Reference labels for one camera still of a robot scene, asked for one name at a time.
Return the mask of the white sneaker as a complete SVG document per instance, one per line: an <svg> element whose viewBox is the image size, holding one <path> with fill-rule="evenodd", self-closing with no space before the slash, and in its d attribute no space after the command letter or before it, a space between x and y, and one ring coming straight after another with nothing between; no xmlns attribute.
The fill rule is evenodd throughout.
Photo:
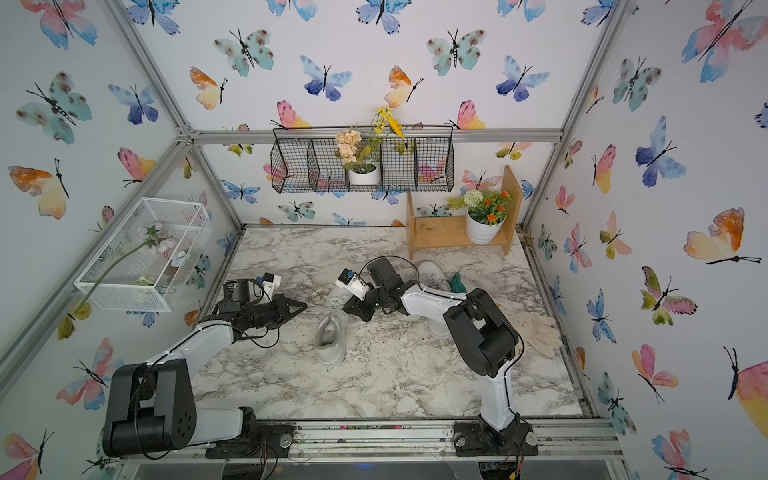
<svg viewBox="0 0 768 480"><path fill-rule="evenodd" d="M451 292L451 285L441 268L432 261L422 261L418 267L419 282L431 289Z"/></svg>
<svg viewBox="0 0 768 480"><path fill-rule="evenodd" d="M320 323L313 339L313 348L318 362L326 367L336 366L344 360L346 330L350 319L343 307L351 298L347 290L335 286L319 310Z"/></svg>

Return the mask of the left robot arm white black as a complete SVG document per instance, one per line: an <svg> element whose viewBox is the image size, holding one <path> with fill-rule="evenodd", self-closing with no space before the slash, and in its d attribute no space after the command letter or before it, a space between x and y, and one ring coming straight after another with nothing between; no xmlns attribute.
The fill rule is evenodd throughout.
<svg viewBox="0 0 768 480"><path fill-rule="evenodd" d="M271 293L273 285L270 276L225 282L222 299L187 336L143 363L115 371L102 433L106 456L160 460L197 446L207 447L210 458L267 455L268 436L252 408L200 408L192 380L231 345L257 343L252 330L277 331L307 309L304 302Z"/></svg>

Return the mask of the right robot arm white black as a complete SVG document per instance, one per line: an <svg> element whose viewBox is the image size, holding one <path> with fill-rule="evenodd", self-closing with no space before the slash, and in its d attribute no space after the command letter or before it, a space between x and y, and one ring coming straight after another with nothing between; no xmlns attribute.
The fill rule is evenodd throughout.
<svg viewBox="0 0 768 480"><path fill-rule="evenodd" d="M520 334L483 289L451 293L429 288L417 280L405 281L387 256L365 265L371 280L344 269L336 286L351 294L343 310L365 322L380 309L389 314L425 317L445 325L465 364L478 376L480 418L501 433L519 418L512 405L509 372L520 356Z"/></svg>

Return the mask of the wooden shelf stand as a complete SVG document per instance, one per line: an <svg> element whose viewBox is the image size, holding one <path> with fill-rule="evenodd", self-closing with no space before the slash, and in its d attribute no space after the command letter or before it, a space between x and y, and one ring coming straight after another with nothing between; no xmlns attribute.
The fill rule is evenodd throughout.
<svg viewBox="0 0 768 480"><path fill-rule="evenodd" d="M512 211L499 231L483 247L499 246L504 255L509 255L516 236L516 224L523 202L523 192L509 166L504 167L501 188L507 191L512 200ZM407 193L406 234L408 256L414 259L417 250L442 248L478 247L468 236L467 216L416 217L412 194Z"/></svg>

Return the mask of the white pot orange flowers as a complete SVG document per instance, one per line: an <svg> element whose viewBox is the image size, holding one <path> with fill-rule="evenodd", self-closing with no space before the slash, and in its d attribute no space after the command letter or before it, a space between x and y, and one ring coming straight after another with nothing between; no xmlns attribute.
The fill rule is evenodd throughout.
<svg viewBox="0 0 768 480"><path fill-rule="evenodd" d="M513 198L506 190L467 190L459 196L450 197L451 210L466 210L466 233L476 245L489 244L509 214Z"/></svg>

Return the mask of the white pot peach flowers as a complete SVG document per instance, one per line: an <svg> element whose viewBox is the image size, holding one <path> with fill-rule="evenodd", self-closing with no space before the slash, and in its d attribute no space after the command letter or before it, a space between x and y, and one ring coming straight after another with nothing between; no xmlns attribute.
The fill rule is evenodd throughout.
<svg viewBox="0 0 768 480"><path fill-rule="evenodd" d="M341 160L350 186L374 186L382 180L383 147L404 139L404 129L392 108L376 110L366 133L347 128L335 135L335 156Z"/></svg>

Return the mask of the beige work glove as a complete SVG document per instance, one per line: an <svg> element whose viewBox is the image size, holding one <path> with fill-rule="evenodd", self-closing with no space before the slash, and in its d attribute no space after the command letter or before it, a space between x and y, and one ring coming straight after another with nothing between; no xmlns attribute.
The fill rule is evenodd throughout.
<svg viewBox="0 0 768 480"><path fill-rule="evenodd" d="M562 339L554 318L530 312L514 312L508 320L527 347L547 358L554 358L562 347Z"/></svg>

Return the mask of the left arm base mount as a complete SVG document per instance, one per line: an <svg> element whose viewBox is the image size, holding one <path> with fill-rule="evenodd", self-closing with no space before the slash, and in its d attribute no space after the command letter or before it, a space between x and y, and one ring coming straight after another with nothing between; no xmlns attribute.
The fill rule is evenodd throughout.
<svg viewBox="0 0 768 480"><path fill-rule="evenodd" d="M289 456L296 434L294 424L258 420L250 407L239 410L243 414L240 433L233 439L214 441L206 449L206 459L285 459Z"/></svg>

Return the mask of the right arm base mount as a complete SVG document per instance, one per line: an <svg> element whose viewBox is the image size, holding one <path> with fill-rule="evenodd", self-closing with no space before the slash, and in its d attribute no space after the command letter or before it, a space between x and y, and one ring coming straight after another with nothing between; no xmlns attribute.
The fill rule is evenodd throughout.
<svg viewBox="0 0 768 480"><path fill-rule="evenodd" d="M495 430L482 418L455 422L453 444L459 457L528 457L539 454L538 437L532 425L518 416L502 430Z"/></svg>

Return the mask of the aluminium front rail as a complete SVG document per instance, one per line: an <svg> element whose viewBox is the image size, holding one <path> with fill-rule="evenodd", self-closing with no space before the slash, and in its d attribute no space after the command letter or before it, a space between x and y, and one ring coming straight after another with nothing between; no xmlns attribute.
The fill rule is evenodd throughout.
<svg viewBox="0 0 768 480"><path fill-rule="evenodd" d="M455 422L477 419L395 419L395 420L301 420L270 421L291 423L296 434L289 456L275 459L280 466L312 463L382 463L417 461L476 461L492 469L519 468L529 472L538 462L595 461L604 466L611 479L627 479L629 473L618 437L610 423L589 418L522 418L538 437L539 454L528 457L459 457L453 444ZM187 447L172 451L160 460L142 455L122 457L115 467L115 478L136 479L143 466L181 465L191 467L220 464L258 464L263 458L206 459L207 447Z"/></svg>

